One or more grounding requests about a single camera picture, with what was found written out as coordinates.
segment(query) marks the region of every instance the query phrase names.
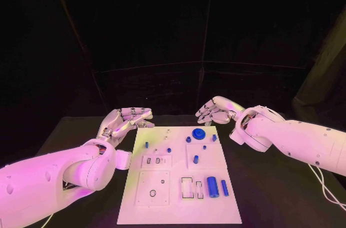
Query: dark table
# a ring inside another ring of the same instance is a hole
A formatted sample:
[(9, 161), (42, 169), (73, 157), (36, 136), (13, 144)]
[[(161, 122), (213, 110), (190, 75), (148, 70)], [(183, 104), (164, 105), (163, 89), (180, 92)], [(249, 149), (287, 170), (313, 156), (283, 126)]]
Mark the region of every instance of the dark table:
[[(81, 146), (98, 133), (102, 117), (65, 117), (37, 155)], [(197, 126), (193, 115), (161, 115), (157, 126)], [(303, 162), (287, 157), (272, 146), (265, 153), (229, 139), (233, 123), (216, 124), (223, 148), (242, 224), (179, 225), (179, 227), (278, 227), (345, 228), (346, 212), (332, 204), (321, 192), (320, 182)], [(133, 151), (137, 131), (127, 134), (117, 149)], [(346, 190), (333, 174), (323, 171), (326, 186), (346, 202)], [(46, 228), (112, 228), (117, 226), (127, 170), (115, 170), (104, 190), (79, 199), (53, 214)], [(30, 225), (40, 228), (46, 219)], [(120, 225), (118, 227), (172, 227), (177, 225)]]

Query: black backdrop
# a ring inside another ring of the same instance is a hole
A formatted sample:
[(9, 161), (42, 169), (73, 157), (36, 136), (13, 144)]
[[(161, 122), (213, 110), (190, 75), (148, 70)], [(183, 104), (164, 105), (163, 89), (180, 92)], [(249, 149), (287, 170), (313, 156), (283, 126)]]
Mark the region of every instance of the black backdrop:
[(0, 164), (63, 116), (193, 114), (221, 95), (290, 113), (345, 0), (6, 0)]

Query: white pegboard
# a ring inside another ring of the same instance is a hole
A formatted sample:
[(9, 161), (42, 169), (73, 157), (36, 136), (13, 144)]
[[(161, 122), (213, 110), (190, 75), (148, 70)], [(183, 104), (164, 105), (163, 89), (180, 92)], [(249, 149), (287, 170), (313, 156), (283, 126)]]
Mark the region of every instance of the white pegboard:
[[(196, 128), (205, 130), (206, 136), (202, 140), (192, 136)], [(219, 136), (213, 141), (213, 135), (218, 136), (215, 126), (156, 126), (137, 130), (118, 225), (242, 223)], [(190, 143), (186, 142), (187, 136), (192, 139)], [(195, 155), (199, 155), (197, 164), (193, 163)], [(151, 163), (156, 162), (156, 158), (160, 158), (159, 164)], [(216, 178), (218, 198), (209, 197), (206, 179), (210, 176)], [(193, 198), (183, 198), (186, 188), (182, 178), (192, 178), (187, 191), (192, 189)], [(223, 195), (222, 180), (226, 182), (229, 196)]]

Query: blue disc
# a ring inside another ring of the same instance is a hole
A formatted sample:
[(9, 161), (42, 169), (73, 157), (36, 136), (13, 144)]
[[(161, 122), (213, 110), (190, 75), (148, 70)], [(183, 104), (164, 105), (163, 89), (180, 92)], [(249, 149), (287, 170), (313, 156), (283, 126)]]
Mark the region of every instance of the blue disc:
[(192, 136), (196, 140), (202, 140), (206, 137), (206, 132), (197, 128), (192, 131)]

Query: robotic hand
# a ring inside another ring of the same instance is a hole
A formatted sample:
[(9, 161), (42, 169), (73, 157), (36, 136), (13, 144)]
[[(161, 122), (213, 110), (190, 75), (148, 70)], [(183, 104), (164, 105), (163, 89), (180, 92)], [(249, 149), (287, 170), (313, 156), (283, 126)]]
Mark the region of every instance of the robotic hand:
[(0, 228), (29, 226), (107, 186), (128, 169), (131, 152), (115, 150), (130, 130), (151, 128), (150, 108), (115, 109), (97, 138), (76, 148), (22, 160), (0, 169)]
[(216, 96), (196, 112), (197, 123), (226, 124), (235, 120), (229, 138), (259, 152), (271, 145), (291, 158), (346, 176), (346, 133), (297, 120), (285, 120), (270, 108), (244, 109)]

